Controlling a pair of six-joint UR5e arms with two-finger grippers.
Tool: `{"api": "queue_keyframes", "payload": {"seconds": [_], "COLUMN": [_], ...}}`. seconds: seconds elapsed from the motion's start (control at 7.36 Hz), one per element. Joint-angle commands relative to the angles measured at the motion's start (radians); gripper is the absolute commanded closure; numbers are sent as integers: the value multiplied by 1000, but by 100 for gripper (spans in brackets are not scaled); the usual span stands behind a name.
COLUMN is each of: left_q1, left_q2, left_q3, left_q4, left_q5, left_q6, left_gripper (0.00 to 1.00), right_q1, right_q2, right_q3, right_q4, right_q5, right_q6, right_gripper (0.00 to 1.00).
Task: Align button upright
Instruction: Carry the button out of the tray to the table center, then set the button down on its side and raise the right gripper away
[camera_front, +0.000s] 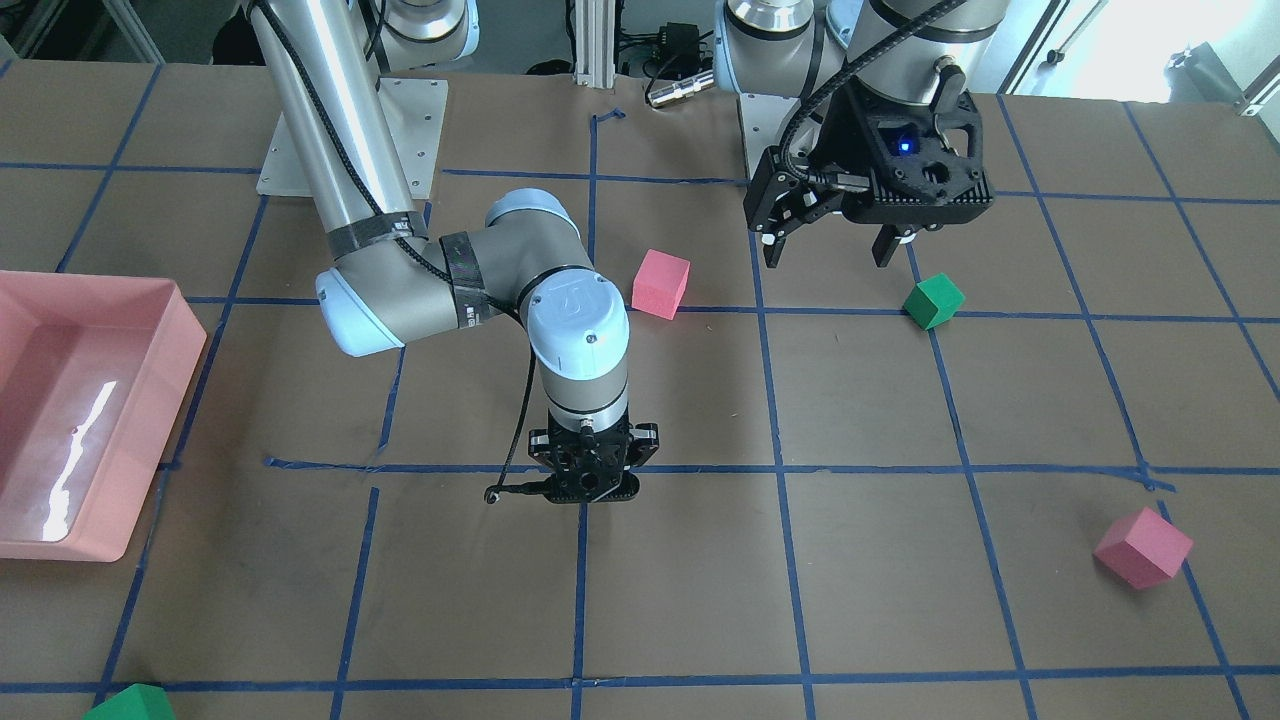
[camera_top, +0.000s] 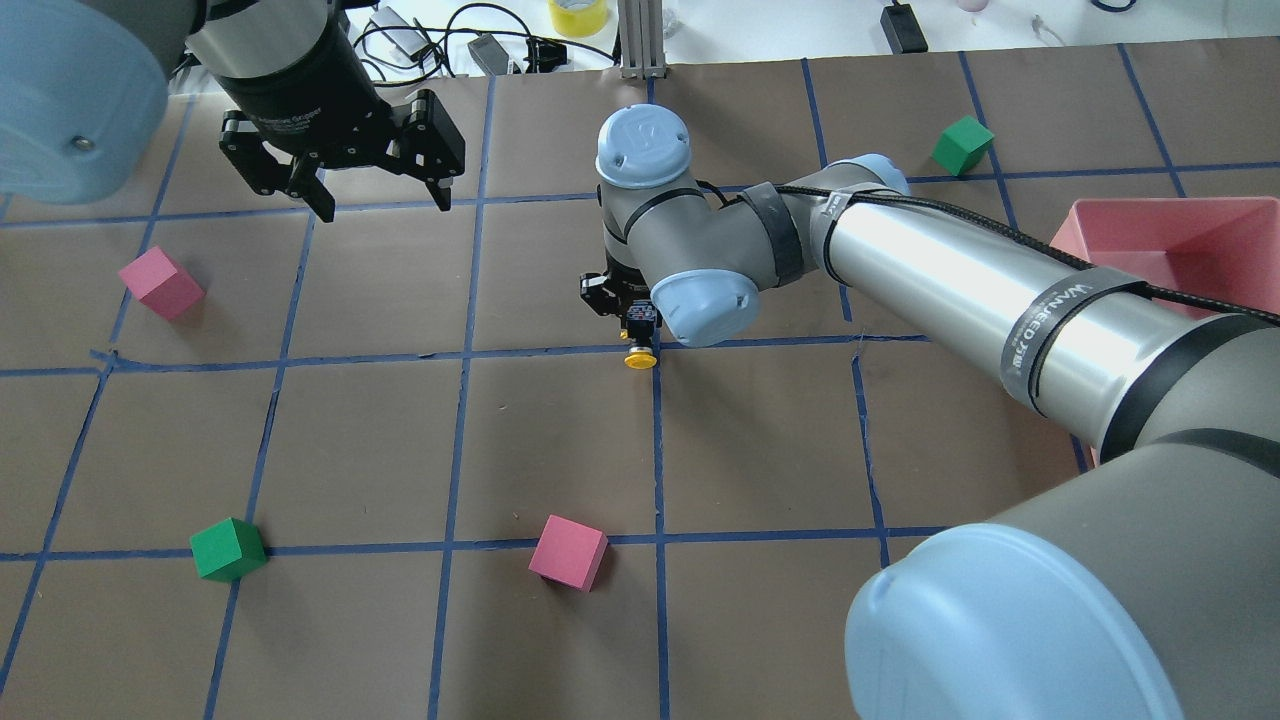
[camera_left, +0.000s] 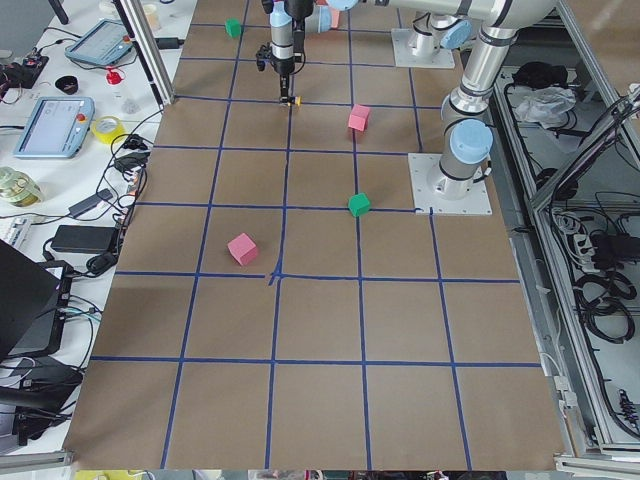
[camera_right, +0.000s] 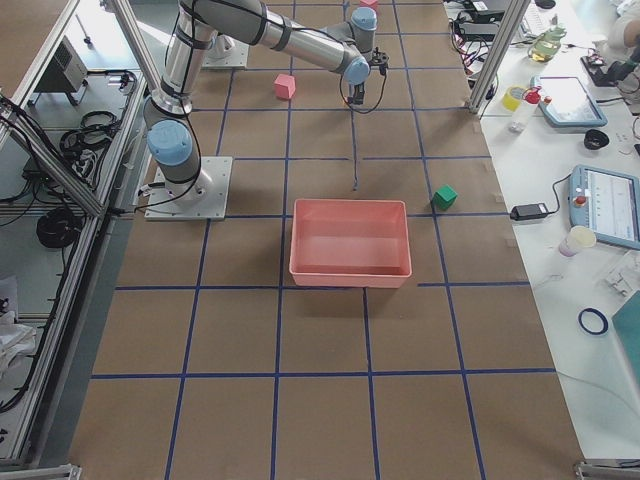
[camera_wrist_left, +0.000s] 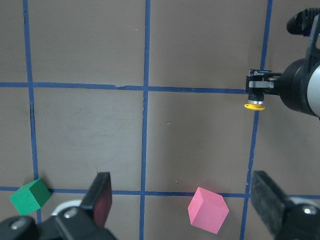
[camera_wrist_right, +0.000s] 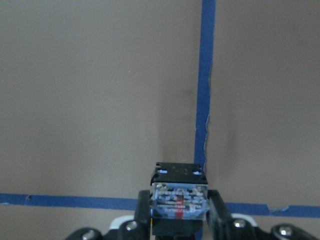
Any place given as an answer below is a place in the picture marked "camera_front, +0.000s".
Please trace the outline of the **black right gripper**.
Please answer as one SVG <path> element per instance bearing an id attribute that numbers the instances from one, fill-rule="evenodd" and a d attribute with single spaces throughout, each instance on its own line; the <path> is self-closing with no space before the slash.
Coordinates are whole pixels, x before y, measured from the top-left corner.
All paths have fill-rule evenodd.
<path id="1" fill-rule="evenodd" d="M 571 430 L 550 420 L 548 430 L 531 430 L 530 456 L 550 470 L 544 480 L 529 482 L 527 495 L 553 503 L 623 502 L 640 491 L 632 469 L 660 447 L 655 423 L 632 424 L 627 418 L 604 429 Z"/>

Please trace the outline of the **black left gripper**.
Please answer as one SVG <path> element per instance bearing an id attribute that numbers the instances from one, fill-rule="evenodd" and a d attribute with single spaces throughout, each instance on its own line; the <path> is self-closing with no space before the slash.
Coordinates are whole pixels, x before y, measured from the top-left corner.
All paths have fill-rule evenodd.
<path id="1" fill-rule="evenodd" d="M 751 174 L 744 200 L 746 227 L 764 243 L 768 268 L 777 268 L 788 238 L 804 225 L 838 211 L 846 220 L 879 224 L 867 191 L 846 192 L 829 184 L 812 183 L 785 169 L 777 145 L 767 147 Z M 916 236 L 914 224 L 883 224 L 872 245 L 877 268 L 887 268 L 899 247 Z"/>

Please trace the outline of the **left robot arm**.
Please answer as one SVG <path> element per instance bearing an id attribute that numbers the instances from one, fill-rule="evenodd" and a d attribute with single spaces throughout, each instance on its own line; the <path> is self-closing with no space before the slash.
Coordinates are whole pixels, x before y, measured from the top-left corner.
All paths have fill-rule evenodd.
<path id="1" fill-rule="evenodd" d="M 717 87 L 791 97 L 748 161 L 745 222 L 777 266 L 801 227 L 837 213 L 877 225 L 878 266 L 922 231 L 995 201 L 969 91 L 1006 1 L 721 1 Z"/>

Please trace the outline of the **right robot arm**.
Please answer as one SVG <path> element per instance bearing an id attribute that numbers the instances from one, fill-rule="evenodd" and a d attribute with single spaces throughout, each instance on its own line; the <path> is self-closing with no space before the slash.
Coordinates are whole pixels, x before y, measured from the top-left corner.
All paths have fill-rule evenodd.
<path id="1" fill-rule="evenodd" d="M 429 336 L 515 319 L 541 378 L 548 425 L 529 437 L 550 475 L 485 492 L 553 503 L 621 502 L 659 446 L 628 419 L 630 324 L 579 228 L 543 190 L 497 200 L 475 232 L 430 238 L 381 102 L 390 70 L 451 61 L 477 44 L 471 1 L 243 1 L 334 264 L 316 293 L 338 346 L 361 357 Z"/>

